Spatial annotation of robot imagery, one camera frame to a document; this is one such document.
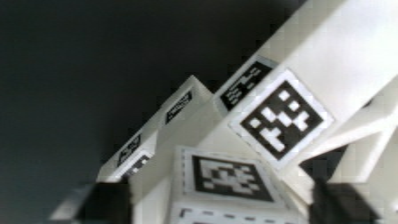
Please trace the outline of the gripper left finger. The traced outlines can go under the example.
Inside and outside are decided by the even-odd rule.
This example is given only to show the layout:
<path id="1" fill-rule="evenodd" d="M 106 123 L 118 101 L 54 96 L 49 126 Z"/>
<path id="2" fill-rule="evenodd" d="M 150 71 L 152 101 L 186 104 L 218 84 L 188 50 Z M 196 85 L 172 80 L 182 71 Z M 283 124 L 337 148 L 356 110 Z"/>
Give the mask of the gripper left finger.
<path id="1" fill-rule="evenodd" d="M 131 224 L 127 185 L 93 183 L 81 186 L 49 215 L 49 224 Z"/>

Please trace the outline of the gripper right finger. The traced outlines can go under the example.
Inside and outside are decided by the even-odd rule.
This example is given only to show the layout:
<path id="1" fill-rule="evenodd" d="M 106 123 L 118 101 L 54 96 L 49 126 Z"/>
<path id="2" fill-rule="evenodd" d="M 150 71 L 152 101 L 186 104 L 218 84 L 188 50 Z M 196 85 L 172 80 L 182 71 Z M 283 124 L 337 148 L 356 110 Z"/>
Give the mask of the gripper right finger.
<path id="1" fill-rule="evenodd" d="M 347 183 L 314 181 L 308 224 L 376 224 L 374 212 Z"/>

